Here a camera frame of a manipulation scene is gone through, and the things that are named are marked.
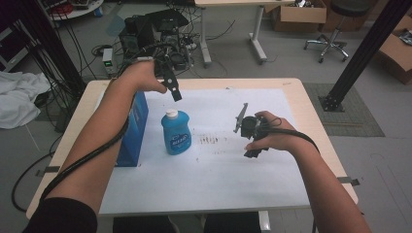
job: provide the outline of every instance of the bottle label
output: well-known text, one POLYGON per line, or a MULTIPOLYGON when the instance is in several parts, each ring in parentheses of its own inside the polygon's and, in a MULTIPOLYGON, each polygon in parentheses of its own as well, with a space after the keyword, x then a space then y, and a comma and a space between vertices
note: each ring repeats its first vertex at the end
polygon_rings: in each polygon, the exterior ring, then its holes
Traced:
POLYGON ((172 136, 172 140, 170 140, 170 148, 172 150, 179 150, 182 147, 185 147, 189 142, 189 135, 188 134, 177 134, 172 136))

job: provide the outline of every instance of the gray carpet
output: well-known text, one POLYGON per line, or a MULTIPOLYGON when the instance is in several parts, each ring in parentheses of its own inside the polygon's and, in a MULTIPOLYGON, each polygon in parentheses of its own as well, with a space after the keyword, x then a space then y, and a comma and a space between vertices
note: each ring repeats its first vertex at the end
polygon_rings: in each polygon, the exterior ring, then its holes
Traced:
POLYGON ((354 87, 349 90, 342 102, 344 112, 333 113, 325 112, 318 98, 327 96, 333 88, 332 83, 304 83, 303 85, 328 136, 385 137, 354 87))

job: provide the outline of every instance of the hand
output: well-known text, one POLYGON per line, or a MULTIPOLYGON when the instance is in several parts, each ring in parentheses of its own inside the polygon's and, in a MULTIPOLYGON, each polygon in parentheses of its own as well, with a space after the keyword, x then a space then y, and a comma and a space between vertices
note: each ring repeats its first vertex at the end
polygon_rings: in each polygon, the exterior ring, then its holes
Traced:
POLYGON ((140 61, 130 65, 121 74, 120 79, 127 80, 136 91, 157 91, 165 93, 167 88, 155 78, 155 62, 140 61))
MULTIPOLYGON (((264 117, 270 123, 271 127, 295 130, 294 127, 284 118, 272 115, 267 111, 258 112, 256 117, 264 117)), ((264 148, 273 148, 276 150, 291 151, 298 146, 299 138, 286 134, 269 134, 265 138, 249 143, 245 150, 257 150, 264 148)))

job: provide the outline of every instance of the bottle cap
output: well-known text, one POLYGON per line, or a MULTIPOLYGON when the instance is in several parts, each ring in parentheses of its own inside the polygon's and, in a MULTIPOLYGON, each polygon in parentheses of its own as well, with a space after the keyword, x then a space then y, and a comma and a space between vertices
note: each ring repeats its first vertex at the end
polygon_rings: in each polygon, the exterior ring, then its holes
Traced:
POLYGON ((178 117, 179 113, 175 109, 168 109, 166 110, 166 115, 169 119, 174 119, 178 117))

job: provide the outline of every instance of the white paper sheet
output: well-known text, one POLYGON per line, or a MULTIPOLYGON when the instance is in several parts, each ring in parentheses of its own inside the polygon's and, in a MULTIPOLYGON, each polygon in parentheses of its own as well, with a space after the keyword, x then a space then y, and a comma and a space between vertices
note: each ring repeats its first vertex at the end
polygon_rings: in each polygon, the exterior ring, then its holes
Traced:
POLYGON ((284 151, 243 156, 251 141, 233 129, 243 103, 245 116, 270 111, 294 123, 281 89, 181 90, 146 93, 149 116, 138 167, 115 168, 101 215, 224 212, 308 207, 306 191, 293 157, 284 151), (166 109, 186 112, 191 147, 168 155, 161 118, 166 109))

